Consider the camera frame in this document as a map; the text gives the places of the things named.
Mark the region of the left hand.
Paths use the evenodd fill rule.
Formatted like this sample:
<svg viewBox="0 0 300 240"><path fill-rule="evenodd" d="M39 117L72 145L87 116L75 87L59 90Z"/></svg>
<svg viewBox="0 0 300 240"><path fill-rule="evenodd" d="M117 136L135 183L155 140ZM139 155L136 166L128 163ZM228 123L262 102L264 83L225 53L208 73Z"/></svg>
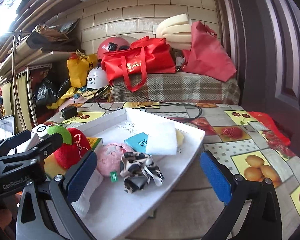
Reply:
<svg viewBox="0 0 300 240"><path fill-rule="evenodd" d="M2 231L11 223L20 200L21 195L18 193L2 200L3 207L0 207L0 228Z"/></svg>

